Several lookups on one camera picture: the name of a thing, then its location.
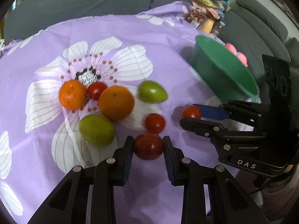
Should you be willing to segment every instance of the pink ball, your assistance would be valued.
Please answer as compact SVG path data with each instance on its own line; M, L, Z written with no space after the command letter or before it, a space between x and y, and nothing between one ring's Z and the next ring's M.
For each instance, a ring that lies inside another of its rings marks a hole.
M226 43L224 46L225 46L225 48L227 48L234 55L237 54L237 49L232 44Z
M247 65L247 58L246 58L246 56L243 53L237 52L236 57L239 59L239 61L242 62L242 64L245 67L248 67L248 65Z

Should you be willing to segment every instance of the dark red tomato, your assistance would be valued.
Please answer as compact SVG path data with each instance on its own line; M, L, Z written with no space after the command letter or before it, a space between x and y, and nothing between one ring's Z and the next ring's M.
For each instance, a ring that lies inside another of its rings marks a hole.
M146 130L150 133L159 134L165 128L165 119L160 114L149 114L144 121L144 126Z
M194 119L200 119L201 118L201 112L198 107L195 105L187 106L183 111L183 117L186 118L194 118Z
M162 139L154 133L142 133L134 140L134 153L143 160L154 160L164 151Z
M90 84L87 89L87 93L89 94L92 100L98 101L101 93L107 88L108 86L103 82L94 82Z

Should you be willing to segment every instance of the purple tablecloth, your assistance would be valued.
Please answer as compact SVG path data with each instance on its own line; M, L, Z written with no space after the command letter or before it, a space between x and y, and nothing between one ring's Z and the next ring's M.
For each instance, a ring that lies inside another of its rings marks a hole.
M127 135L142 133L142 120L152 112L167 120L160 136L169 135L185 156L208 167L219 164L209 140L183 131L178 123L180 106L219 103L186 62L199 34L182 19L188 6L175 2L136 16L69 20L2 50L0 199L18 224L29 221L73 166L97 165ZM82 111L59 104L60 86L76 77L86 86L96 80L125 85L135 97L130 117L114 123L116 138L109 146L91 146L78 132L82 117L99 113L96 102L89 101ZM138 100L136 88L145 79L161 83L168 100L158 105ZM127 184L115 188L117 221L179 224L182 197L183 188L168 181L163 156L154 161L134 156Z

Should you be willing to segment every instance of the green plastic container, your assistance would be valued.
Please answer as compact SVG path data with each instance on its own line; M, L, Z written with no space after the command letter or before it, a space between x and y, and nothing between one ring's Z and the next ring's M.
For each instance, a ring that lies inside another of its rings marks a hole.
M251 72L217 41L198 35L190 65L223 103L259 97L258 85Z

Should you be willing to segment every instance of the framed picture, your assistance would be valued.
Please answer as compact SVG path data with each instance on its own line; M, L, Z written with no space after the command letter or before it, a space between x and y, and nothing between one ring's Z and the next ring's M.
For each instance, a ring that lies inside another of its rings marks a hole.
M294 15L292 14L289 7L286 5L286 3L283 0L272 0L277 6L279 6L285 14L293 21L293 23L299 28L299 22L295 19Z

